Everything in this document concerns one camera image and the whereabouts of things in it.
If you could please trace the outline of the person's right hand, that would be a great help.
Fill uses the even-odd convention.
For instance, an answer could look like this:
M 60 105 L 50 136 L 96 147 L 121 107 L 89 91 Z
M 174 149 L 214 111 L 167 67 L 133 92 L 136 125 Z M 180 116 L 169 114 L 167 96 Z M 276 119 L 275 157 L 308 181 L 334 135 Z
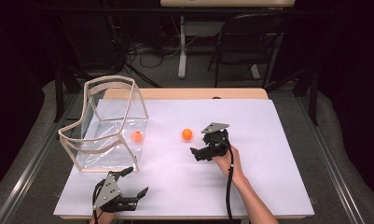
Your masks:
M 224 175 L 229 175 L 230 169 L 233 169 L 232 183 L 235 186 L 240 185 L 244 181 L 245 176 L 242 171 L 239 150 L 237 148 L 232 147 L 224 156 L 214 157 L 214 161 Z

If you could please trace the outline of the aluminium rail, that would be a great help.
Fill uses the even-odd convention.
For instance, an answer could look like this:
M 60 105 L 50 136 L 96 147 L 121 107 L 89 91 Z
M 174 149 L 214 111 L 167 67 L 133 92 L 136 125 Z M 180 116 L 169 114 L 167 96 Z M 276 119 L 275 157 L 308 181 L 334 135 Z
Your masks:
M 349 187 L 347 186 L 343 176 L 339 171 L 339 167 L 336 164 L 332 153 L 322 136 L 322 133 L 318 126 L 315 126 L 312 122 L 312 119 L 309 115 L 308 103 L 304 98 L 297 97 L 297 102 L 299 107 L 302 110 L 302 114 L 305 120 L 308 123 L 309 129 L 314 135 L 318 145 L 319 145 L 319 154 L 321 160 L 324 163 L 324 166 L 328 172 L 329 178 L 331 179 L 332 185 L 338 195 L 338 198 L 342 204 L 343 210 L 345 211 L 351 224 L 366 224 L 362 214 L 359 211 L 359 208 L 356 205 L 356 202 L 353 198 L 353 195 L 350 192 Z
M 47 96 L 33 129 L 0 183 L 0 224 L 79 224 L 53 214 L 71 169 L 57 131 L 79 102 L 65 97 L 64 112 L 55 119 L 55 100 Z

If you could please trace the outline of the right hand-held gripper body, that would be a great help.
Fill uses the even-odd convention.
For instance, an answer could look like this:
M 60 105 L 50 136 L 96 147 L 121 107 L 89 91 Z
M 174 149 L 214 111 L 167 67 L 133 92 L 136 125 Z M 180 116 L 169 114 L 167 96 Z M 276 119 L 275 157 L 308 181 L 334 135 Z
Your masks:
M 211 135 L 209 144 L 205 144 L 213 157 L 224 156 L 230 149 L 229 133 L 227 131 L 228 124 L 212 122 L 201 132 L 206 135 Z

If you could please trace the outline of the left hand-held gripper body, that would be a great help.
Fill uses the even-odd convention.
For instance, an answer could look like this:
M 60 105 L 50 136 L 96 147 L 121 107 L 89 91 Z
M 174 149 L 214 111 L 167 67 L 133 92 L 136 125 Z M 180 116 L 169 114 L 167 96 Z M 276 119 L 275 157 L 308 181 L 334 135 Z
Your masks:
M 92 209 L 103 212 L 116 213 L 121 211 L 134 211 L 137 207 L 137 197 L 123 197 L 118 186 L 121 172 L 109 172 L 106 179 L 97 185 L 92 199 Z

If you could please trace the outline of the person's left hand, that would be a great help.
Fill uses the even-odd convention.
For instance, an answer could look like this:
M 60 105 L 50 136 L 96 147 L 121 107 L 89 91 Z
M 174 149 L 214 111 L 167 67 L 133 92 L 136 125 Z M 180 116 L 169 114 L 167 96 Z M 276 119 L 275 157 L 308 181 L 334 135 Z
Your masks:
M 96 212 L 92 215 L 89 224 L 111 224 L 115 217 L 115 213 Z

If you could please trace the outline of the clear plastic container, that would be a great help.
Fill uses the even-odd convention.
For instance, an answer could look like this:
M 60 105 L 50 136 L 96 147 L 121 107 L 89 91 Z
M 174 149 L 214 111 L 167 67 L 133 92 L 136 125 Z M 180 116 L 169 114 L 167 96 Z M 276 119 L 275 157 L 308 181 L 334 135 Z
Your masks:
M 81 172 L 137 170 L 148 113 L 143 95 L 129 77 L 106 76 L 84 85 L 80 118 L 59 130 L 60 142 Z M 132 133 L 143 135 L 132 141 Z

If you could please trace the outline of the white-legged desk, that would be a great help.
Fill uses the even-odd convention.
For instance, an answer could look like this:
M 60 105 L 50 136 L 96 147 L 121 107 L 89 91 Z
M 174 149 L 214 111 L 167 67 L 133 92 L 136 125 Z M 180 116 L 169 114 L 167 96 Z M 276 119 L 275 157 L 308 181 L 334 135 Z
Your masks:
M 292 7 L 296 0 L 160 0 L 162 7 L 171 9 L 192 9 L 192 8 L 208 8 L 208 9 L 224 9 L 230 8 L 276 8 L 276 7 Z M 222 21 L 187 21 L 184 16 L 180 17 L 179 39 L 180 39 L 180 60 L 178 68 L 178 77 L 185 78 L 187 74 L 187 36 L 214 36 L 216 35 Z

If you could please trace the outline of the black folding chair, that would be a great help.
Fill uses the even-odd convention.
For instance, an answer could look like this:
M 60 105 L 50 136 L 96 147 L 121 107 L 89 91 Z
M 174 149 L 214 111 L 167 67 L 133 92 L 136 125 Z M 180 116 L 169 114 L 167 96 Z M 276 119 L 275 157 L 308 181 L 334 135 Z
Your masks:
M 215 36 L 215 53 L 207 70 L 215 63 L 215 86 L 221 65 L 265 64 L 262 87 L 267 78 L 277 39 L 287 20 L 279 14 L 242 14 L 227 20 Z

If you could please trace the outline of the black metal stand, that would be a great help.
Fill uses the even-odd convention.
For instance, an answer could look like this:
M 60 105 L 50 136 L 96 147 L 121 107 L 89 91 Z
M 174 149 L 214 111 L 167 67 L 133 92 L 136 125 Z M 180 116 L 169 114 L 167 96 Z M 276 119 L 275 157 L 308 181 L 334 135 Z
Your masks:
M 309 116 L 314 126 L 317 126 L 317 96 L 318 96 L 318 75 L 315 71 L 312 72 Z

